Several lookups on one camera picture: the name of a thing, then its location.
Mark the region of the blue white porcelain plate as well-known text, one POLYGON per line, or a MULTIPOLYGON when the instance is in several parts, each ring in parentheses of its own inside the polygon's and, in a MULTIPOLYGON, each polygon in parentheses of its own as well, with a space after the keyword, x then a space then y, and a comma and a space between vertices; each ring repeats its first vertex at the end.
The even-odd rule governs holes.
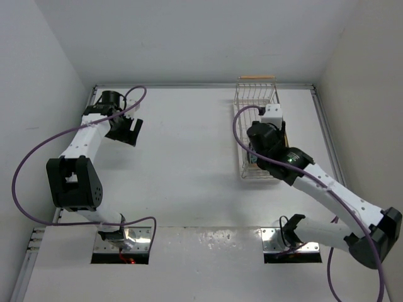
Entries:
MULTIPOLYGON (((254 151, 253 146, 251 145, 251 143, 248 144, 248 148, 249 148, 250 150, 254 151)), ((256 165, 256 164, 257 164, 257 161, 258 161, 258 158, 257 158, 255 155, 253 155, 253 154, 251 154, 250 152, 248 152, 248 153, 247 153, 247 160, 248 160, 248 162, 249 162, 250 164, 256 165)))

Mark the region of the yellow patterned plate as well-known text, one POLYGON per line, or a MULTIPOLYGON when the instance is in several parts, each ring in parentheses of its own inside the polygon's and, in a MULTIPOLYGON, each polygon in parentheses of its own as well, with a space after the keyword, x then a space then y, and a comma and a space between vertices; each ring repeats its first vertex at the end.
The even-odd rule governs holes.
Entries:
POLYGON ((288 137, 287 137, 287 133, 286 133, 286 132, 284 132, 284 142, 285 142, 286 148, 288 148, 288 147, 289 147, 289 143, 288 143, 288 137))

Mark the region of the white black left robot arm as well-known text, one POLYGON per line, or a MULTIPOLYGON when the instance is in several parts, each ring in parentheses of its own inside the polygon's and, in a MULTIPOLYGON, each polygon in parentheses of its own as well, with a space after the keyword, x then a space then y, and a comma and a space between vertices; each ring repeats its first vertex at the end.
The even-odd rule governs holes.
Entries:
POLYGON ((127 98, 116 91, 103 91, 100 99, 85 109, 81 127, 69 146, 46 164, 54 205, 97 223, 101 239, 120 251, 133 248, 134 233, 124 226, 122 214, 102 203, 103 187, 93 160, 104 138, 136 145, 143 121, 127 114, 127 98))

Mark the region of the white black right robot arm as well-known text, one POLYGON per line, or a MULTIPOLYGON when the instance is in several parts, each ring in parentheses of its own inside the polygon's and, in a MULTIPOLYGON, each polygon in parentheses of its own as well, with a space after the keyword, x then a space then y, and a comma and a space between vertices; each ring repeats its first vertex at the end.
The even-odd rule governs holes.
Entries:
POLYGON ((283 129, 254 121, 246 133, 260 169, 314 198, 342 221, 331 225, 295 214, 281 228, 285 244, 295 248, 305 242, 321 243, 349 253, 370 269, 383 262, 399 239, 399 210, 383 210, 352 193, 305 152, 287 147, 283 129))

